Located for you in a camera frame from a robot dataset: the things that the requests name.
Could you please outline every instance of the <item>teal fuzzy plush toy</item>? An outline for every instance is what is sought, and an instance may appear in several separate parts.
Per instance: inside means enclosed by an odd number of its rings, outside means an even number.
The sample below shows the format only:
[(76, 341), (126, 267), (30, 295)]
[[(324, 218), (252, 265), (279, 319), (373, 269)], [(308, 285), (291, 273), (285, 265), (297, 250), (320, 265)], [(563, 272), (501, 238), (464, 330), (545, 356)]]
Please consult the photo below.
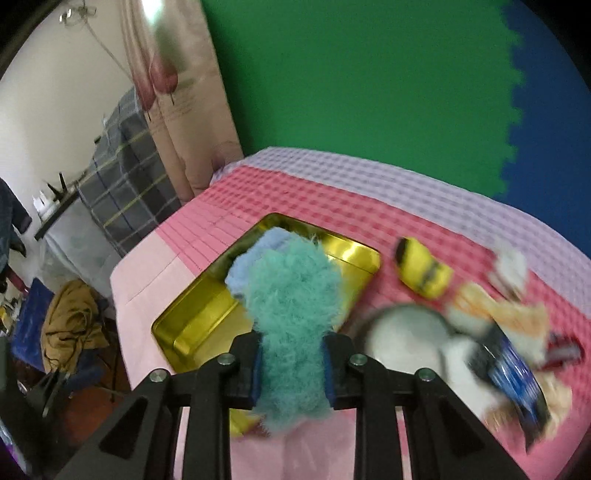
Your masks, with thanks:
[(246, 308), (262, 334), (261, 396), (269, 432), (330, 411), (322, 339), (341, 312), (341, 275), (320, 245), (300, 236), (252, 266)]

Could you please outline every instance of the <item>plastic bag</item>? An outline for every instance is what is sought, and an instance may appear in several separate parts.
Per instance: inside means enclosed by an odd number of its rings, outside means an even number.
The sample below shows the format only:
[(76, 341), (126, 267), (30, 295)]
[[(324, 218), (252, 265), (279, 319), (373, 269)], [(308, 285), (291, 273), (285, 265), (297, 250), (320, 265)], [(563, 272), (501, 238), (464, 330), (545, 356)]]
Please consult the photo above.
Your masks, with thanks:
[(525, 434), (525, 450), (529, 450), (550, 419), (548, 405), (534, 374), (496, 323), (476, 348), (469, 366), (513, 402)]

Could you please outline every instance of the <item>gray plaid fabric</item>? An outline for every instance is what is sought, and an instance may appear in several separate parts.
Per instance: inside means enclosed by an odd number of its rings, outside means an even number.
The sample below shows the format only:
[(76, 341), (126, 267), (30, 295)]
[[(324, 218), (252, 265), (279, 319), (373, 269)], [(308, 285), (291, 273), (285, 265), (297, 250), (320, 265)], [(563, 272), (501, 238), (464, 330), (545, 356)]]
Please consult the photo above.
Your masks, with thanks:
[(109, 118), (78, 191), (121, 255), (180, 208), (135, 88)]

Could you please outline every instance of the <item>white wall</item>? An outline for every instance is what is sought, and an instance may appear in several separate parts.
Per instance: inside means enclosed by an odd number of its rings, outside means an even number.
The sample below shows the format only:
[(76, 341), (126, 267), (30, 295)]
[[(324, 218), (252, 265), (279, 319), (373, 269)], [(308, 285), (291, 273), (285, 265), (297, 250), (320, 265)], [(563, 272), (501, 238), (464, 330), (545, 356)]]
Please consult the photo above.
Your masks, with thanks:
[[(97, 8), (89, 22), (127, 67), (116, 2), (89, 0)], [(72, 178), (89, 165), (103, 116), (131, 87), (86, 27), (59, 23), (65, 9), (35, 29), (0, 80), (0, 176), (34, 218), (24, 238), (28, 258), (12, 252), (10, 265), (28, 283), (38, 265), (33, 196), (45, 181), (57, 185), (59, 171)]]

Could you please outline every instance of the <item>pink curtain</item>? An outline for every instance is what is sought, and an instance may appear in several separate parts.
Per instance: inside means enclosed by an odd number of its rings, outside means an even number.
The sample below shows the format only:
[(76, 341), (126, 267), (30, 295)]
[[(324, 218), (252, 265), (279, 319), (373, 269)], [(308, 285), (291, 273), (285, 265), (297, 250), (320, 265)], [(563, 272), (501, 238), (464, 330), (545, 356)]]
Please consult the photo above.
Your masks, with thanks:
[(180, 200), (243, 157), (199, 0), (121, 0), (121, 27), (150, 133)]

